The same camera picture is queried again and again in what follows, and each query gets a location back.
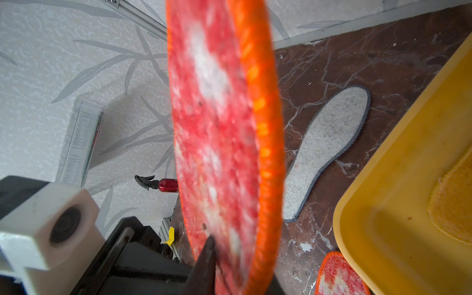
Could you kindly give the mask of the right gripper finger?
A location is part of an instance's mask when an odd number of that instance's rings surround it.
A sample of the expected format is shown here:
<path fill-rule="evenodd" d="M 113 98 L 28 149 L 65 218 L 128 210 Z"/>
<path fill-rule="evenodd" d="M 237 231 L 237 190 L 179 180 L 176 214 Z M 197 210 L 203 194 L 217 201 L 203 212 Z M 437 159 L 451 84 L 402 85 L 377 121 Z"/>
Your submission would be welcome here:
<path fill-rule="evenodd" d="M 216 281 L 215 238 L 207 238 L 197 262 L 186 280 L 183 295 L 214 295 Z"/>

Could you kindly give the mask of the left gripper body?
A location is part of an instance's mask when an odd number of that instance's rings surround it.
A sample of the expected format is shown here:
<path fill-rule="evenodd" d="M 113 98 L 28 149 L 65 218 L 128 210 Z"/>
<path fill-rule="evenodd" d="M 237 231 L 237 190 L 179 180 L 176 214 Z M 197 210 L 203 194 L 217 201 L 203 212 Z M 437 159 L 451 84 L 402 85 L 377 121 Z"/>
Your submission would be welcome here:
<path fill-rule="evenodd" d="M 152 227 L 133 216 L 119 221 L 71 294 L 180 295 L 191 270 L 169 257 Z"/>

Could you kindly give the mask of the red insole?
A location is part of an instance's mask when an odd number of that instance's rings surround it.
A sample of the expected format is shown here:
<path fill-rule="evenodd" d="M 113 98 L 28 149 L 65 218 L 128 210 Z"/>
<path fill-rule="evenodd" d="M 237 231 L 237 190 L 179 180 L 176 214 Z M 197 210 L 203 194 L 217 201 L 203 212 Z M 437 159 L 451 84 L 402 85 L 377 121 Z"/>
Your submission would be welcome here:
<path fill-rule="evenodd" d="M 322 262 L 314 295 L 370 295 L 367 284 L 340 251 L 329 252 Z"/>
<path fill-rule="evenodd" d="M 278 256 L 285 154 L 264 1 L 168 1 L 175 161 L 186 234 L 216 246 L 215 293 L 262 295 Z"/>

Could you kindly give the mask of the grey insole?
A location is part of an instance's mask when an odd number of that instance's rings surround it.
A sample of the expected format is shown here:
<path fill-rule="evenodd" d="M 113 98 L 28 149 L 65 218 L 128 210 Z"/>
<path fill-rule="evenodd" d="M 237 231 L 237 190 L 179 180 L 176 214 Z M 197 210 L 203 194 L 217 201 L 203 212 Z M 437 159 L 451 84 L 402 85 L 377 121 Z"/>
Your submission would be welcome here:
<path fill-rule="evenodd" d="M 370 106 L 370 92 L 353 86 L 335 94 L 312 119 L 285 178 L 285 222 L 297 220 L 320 175 L 353 145 Z"/>

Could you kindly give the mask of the yellow insole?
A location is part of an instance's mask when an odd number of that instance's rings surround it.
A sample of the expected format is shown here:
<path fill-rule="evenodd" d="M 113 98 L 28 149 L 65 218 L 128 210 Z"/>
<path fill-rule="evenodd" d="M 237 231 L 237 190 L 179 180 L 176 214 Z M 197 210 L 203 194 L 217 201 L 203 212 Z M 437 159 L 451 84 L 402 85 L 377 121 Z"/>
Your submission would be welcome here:
<path fill-rule="evenodd" d="M 427 206 L 433 225 L 459 242 L 472 243 L 472 150 L 435 186 Z"/>

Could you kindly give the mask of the yellow plastic storage box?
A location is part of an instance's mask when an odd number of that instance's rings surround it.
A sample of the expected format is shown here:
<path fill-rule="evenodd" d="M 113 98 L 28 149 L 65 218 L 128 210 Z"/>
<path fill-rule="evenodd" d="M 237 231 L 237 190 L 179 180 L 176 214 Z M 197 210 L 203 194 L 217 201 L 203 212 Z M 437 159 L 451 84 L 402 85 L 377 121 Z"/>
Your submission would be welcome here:
<path fill-rule="evenodd" d="M 472 144 L 472 41 L 464 40 L 338 202 L 336 242 L 377 295 L 469 295 L 472 248 L 427 205 Z"/>

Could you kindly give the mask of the red spray bottle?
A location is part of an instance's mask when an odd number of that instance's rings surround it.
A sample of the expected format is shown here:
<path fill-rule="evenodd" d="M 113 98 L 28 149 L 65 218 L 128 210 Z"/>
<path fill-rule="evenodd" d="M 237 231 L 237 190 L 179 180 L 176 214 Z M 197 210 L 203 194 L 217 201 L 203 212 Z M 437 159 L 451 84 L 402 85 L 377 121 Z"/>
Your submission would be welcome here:
<path fill-rule="evenodd" d="M 174 192 L 179 191 L 178 180 L 177 179 L 154 179 L 155 176 L 150 177 L 140 177 L 135 175 L 135 181 L 147 191 L 150 189 L 159 190 L 161 192 Z"/>

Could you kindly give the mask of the clear plastic wall shelf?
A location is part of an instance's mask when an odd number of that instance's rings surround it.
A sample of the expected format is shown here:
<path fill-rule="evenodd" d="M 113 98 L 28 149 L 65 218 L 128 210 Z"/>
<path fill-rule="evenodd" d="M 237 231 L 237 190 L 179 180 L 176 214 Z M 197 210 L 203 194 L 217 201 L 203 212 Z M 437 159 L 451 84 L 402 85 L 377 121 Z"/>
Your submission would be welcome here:
<path fill-rule="evenodd" d="M 103 122 L 103 108 L 83 98 L 74 101 L 55 181 L 83 187 Z"/>

